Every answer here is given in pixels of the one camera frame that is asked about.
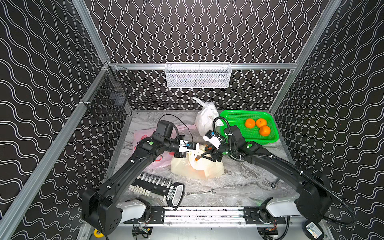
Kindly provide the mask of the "orange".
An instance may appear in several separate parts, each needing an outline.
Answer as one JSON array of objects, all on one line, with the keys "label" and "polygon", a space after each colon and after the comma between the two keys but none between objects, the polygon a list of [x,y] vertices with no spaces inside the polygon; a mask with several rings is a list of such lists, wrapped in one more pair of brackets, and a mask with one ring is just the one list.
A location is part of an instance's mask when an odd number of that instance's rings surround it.
[{"label": "orange", "polygon": [[256,126],[256,122],[254,119],[246,119],[244,125],[247,129],[253,129]]},{"label": "orange", "polygon": [[263,137],[268,137],[271,134],[271,128],[268,126],[262,126],[259,128],[259,134]]},{"label": "orange", "polygon": [[267,125],[268,125],[268,122],[267,122],[267,120],[265,120],[265,119],[262,119],[262,118],[260,118],[260,119],[257,119],[257,120],[255,121],[255,123],[256,123],[256,126],[257,126],[258,128],[262,128],[262,127],[264,127],[264,126],[267,126]]}]

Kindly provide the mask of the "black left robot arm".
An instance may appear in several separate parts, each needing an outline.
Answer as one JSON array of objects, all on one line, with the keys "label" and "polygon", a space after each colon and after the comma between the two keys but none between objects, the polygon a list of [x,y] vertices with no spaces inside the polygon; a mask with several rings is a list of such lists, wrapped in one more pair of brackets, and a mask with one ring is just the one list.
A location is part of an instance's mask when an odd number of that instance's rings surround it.
[{"label": "black left robot arm", "polygon": [[82,219],[104,236],[130,220],[147,222],[151,212],[149,203],[140,199],[124,203],[119,200],[143,170],[164,152],[184,157],[188,152],[198,150],[198,143],[185,140],[183,135],[172,138],[172,132],[176,130],[175,124],[159,121],[153,134],[139,141],[134,153],[116,173],[96,189],[83,192]]}]

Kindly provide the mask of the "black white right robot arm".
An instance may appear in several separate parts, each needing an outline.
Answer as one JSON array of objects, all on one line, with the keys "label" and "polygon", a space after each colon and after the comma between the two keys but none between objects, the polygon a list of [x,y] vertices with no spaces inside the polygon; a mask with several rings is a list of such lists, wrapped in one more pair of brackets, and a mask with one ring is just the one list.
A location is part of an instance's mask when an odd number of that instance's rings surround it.
[{"label": "black white right robot arm", "polygon": [[[321,220],[343,227],[354,227],[357,218],[352,208],[330,189],[329,181],[321,175],[311,174],[295,164],[279,158],[256,142],[246,142],[237,126],[230,126],[224,117],[217,117],[212,123],[213,137],[219,139],[220,146],[213,147],[210,154],[218,161],[223,153],[240,163],[249,163],[270,172],[293,188],[298,197],[293,206],[288,208],[288,216],[301,215],[309,221]],[[350,215],[349,222],[342,222],[326,217],[332,204],[339,202]]]}]

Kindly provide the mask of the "yellow plastic bag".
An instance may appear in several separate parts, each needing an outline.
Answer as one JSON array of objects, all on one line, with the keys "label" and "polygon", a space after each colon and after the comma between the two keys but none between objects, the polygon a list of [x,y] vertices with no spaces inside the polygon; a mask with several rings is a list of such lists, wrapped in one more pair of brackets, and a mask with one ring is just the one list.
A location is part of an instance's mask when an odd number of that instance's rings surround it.
[{"label": "yellow plastic bag", "polygon": [[225,173],[223,162],[212,162],[206,158],[198,158],[204,154],[207,145],[200,145],[199,150],[187,152],[185,158],[173,157],[171,172],[189,179],[207,180],[222,176]]}]

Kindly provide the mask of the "pink plastic bag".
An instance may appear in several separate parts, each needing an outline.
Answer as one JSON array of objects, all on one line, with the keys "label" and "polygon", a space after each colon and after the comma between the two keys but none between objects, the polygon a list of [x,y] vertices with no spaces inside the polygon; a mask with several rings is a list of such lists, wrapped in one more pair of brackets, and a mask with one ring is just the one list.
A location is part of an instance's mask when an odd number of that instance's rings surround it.
[{"label": "pink plastic bag", "polygon": [[152,135],[141,139],[136,144],[136,149],[129,159],[129,163],[145,163],[146,166],[155,164],[161,167],[167,162],[167,157],[174,157],[174,153],[179,150],[180,140],[185,140],[184,135],[176,131],[173,137],[174,128],[169,130],[155,130]]}]

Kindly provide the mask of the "white plastic bag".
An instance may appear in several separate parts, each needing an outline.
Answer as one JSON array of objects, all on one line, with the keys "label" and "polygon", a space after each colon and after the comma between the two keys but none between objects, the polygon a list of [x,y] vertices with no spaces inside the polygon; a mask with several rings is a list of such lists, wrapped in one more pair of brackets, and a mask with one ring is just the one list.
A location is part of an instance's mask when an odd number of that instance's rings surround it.
[{"label": "white plastic bag", "polygon": [[213,102],[203,102],[202,100],[193,97],[202,109],[198,112],[195,125],[201,137],[203,137],[208,130],[212,130],[212,124],[215,118],[219,116],[217,108]]}]

